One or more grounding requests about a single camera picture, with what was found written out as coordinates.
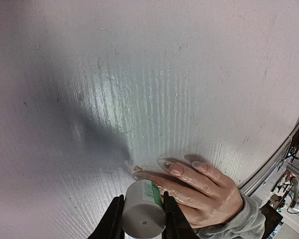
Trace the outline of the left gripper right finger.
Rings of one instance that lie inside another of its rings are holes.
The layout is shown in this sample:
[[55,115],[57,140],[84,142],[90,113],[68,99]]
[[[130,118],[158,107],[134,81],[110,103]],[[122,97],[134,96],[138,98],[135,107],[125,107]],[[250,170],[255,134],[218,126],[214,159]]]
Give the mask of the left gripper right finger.
[[163,231],[164,239],[199,239],[175,198],[170,196],[167,191],[163,195],[163,206],[166,214],[166,227]]

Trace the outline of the mannequin hand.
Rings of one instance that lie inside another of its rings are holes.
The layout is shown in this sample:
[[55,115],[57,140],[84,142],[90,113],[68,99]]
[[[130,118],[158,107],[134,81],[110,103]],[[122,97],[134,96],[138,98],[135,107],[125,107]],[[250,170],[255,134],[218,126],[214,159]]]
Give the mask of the mannequin hand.
[[157,164],[164,174],[139,168],[133,176],[150,180],[162,194],[173,196],[194,229],[232,220],[244,207],[235,182],[197,155],[186,155],[185,159],[162,158]]

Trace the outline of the white nail polish cap brush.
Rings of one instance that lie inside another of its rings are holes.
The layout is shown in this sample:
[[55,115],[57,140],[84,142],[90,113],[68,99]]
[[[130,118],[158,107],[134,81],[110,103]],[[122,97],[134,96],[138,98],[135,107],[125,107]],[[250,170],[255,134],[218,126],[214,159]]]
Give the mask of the white nail polish cap brush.
[[166,214],[160,189],[154,182],[137,177],[128,187],[121,221],[124,232],[135,239],[152,239],[162,234]]

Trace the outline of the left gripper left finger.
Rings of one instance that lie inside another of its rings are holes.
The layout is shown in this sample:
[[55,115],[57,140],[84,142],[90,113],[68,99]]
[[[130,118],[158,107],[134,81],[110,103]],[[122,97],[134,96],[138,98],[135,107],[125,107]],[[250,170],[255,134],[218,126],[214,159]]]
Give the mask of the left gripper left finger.
[[115,197],[88,239],[124,239],[125,232],[122,228],[124,203],[123,195]]

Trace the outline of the grey sleeved forearm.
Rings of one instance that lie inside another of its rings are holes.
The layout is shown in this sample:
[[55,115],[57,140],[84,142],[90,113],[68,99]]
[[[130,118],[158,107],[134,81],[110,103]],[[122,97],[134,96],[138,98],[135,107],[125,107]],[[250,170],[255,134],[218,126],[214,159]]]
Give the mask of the grey sleeved forearm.
[[241,196],[244,207],[232,220],[224,225],[198,229],[196,235],[201,239],[261,239],[266,217],[255,200],[243,194]]

